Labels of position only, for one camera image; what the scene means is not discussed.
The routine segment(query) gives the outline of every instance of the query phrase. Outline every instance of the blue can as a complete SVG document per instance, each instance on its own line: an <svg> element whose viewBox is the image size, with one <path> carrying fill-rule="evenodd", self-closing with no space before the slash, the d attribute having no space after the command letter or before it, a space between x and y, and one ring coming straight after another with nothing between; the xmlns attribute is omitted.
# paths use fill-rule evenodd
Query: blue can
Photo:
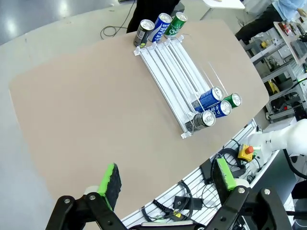
<svg viewBox="0 0 307 230"><path fill-rule="evenodd" d="M161 13L154 23L154 29L148 38L149 41L151 42L160 41L161 37L165 33L171 21L172 21L171 16L169 16L167 13Z"/></svg>
<svg viewBox="0 0 307 230"><path fill-rule="evenodd" d="M220 87L214 86L209 91L203 93L199 98L199 101L204 109L220 102L224 99L223 90ZM192 102L192 106L194 107L195 111L203 112L203 109L198 102L198 100Z"/></svg>
<svg viewBox="0 0 307 230"><path fill-rule="evenodd" d="M232 107L229 101L223 100L205 110L210 110L214 113L216 118L219 118L231 114Z"/></svg>

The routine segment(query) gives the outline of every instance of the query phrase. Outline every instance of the blue shirt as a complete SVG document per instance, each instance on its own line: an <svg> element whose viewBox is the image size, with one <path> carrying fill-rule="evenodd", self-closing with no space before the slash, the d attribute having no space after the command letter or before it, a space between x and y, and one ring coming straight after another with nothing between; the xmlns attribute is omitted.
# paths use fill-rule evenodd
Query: blue shirt
<svg viewBox="0 0 307 230"><path fill-rule="evenodd" d="M277 0L273 2L273 6L281 16L283 20L290 21L297 8L302 8L305 5L306 0Z"/></svg>

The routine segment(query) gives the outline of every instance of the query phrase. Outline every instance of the white table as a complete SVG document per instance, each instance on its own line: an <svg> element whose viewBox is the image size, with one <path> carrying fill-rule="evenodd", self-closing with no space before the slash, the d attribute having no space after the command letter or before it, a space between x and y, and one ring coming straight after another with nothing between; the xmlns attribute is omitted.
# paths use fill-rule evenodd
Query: white table
<svg viewBox="0 0 307 230"><path fill-rule="evenodd" d="M245 9L245 6L240 0L222 0L222 1L215 1L215 0L203 0L203 2L209 7L208 11L202 16L201 20L205 18L205 16L212 11L213 8L219 9Z"/></svg>

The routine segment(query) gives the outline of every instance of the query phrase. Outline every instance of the yellow object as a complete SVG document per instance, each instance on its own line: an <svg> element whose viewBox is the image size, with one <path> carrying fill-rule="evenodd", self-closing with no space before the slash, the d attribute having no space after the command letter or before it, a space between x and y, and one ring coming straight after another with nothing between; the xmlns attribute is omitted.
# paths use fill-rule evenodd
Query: yellow object
<svg viewBox="0 0 307 230"><path fill-rule="evenodd" d="M277 85L272 80L269 80L268 83L270 85L270 88L272 89L273 94L280 92Z"/></svg>
<svg viewBox="0 0 307 230"><path fill-rule="evenodd" d="M266 42L262 42L262 43L261 43L261 46L262 46L262 48L266 48L268 45L267 45Z"/></svg>
<svg viewBox="0 0 307 230"><path fill-rule="evenodd" d="M181 213L177 213L177 214L175 214L175 216L180 218L181 217Z"/></svg>
<svg viewBox="0 0 307 230"><path fill-rule="evenodd" d="M250 162L253 159L253 152L254 149L252 146L243 144L240 146L238 158Z"/></svg>

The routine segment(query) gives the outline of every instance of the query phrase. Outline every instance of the silver can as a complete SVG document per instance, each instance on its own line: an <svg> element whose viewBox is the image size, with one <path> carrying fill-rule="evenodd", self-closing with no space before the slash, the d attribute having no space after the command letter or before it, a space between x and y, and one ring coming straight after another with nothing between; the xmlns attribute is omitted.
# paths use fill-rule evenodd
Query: silver can
<svg viewBox="0 0 307 230"><path fill-rule="evenodd" d="M188 131L193 132L206 127L213 126L216 118L210 110L196 114L191 121L186 123Z"/></svg>
<svg viewBox="0 0 307 230"><path fill-rule="evenodd" d="M152 21L148 19L142 20L133 40L134 45L144 47L153 29L154 23Z"/></svg>

